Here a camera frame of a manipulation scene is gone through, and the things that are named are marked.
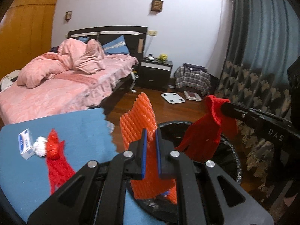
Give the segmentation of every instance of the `patterned curtain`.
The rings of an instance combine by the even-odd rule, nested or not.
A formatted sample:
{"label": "patterned curtain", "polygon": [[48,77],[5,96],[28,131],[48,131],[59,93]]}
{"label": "patterned curtain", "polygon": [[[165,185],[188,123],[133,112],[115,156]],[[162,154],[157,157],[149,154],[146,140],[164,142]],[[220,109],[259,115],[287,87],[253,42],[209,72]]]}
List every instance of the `patterned curtain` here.
{"label": "patterned curtain", "polygon": [[[226,63],[216,96],[285,117],[290,108],[287,69],[300,55],[300,22],[287,0],[234,0]],[[248,169],[266,177],[273,144],[238,123]]]}

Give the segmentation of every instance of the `pink blanket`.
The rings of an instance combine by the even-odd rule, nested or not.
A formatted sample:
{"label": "pink blanket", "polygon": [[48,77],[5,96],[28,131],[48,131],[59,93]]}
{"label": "pink blanket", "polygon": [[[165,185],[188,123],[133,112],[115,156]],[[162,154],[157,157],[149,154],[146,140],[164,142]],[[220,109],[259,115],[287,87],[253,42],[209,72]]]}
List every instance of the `pink blanket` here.
{"label": "pink blanket", "polygon": [[58,53],[46,52],[32,59],[19,73],[17,84],[32,89],[45,78],[53,79],[55,74],[74,69],[86,73],[96,73],[105,69],[104,51],[97,40],[85,44],[76,39],[64,40]]}
{"label": "pink blanket", "polygon": [[60,73],[55,75],[55,78],[86,84],[90,89],[98,86],[98,81],[96,79],[78,73]]}
{"label": "pink blanket", "polygon": [[[112,88],[119,79],[130,74],[136,61],[128,55],[109,55],[103,59],[106,69],[95,74],[68,70],[33,89],[14,82],[10,88],[0,92],[0,117],[7,125],[97,106],[112,94]],[[69,74],[97,81],[97,86],[91,88],[89,84],[66,80]]]}

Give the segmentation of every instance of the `blue table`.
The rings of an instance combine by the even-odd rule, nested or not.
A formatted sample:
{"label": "blue table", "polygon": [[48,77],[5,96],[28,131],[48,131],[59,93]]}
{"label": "blue table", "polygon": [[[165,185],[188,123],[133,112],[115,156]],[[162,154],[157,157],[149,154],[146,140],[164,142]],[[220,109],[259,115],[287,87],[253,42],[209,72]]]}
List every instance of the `blue table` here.
{"label": "blue table", "polygon": [[[117,154],[102,108],[4,126],[0,131],[0,187],[14,210],[25,222],[29,215],[50,196],[45,159],[34,155],[24,160],[20,155],[17,135],[27,128],[31,132],[33,141],[38,136],[47,137],[54,128],[59,139],[65,140],[64,153],[75,171],[89,160],[106,162]],[[124,224],[164,223],[141,210],[127,193]]]}

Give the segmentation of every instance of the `dark wooden headboard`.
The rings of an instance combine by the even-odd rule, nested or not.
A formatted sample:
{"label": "dark wooden headboard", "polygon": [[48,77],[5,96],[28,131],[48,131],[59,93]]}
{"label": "dark wooden headboard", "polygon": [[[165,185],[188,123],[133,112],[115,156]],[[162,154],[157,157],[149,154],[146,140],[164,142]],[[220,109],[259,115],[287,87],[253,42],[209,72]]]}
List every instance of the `dark wooden headboard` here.
{"label": "dark wooden headboard", "polygon": [[141,62],[144,55],[147,30],[148,27],[142,26],[103,26],[70,31],[68,38],[89,37],[104,45],[124,35],[130,55]]}

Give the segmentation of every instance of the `white bathroom scale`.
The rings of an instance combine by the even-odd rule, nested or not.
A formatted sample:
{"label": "white bathroom scale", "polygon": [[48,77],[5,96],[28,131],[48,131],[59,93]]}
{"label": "white bathroom scale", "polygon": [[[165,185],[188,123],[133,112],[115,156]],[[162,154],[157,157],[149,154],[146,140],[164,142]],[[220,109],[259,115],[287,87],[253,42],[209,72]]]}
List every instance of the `white bathroom scale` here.
{"label": "white bathroom scale", "polygon": [[183,103],[185,99],[183,99],[180,95],[171,92],[171,93],[162,93],[161,96],[171,104]]}

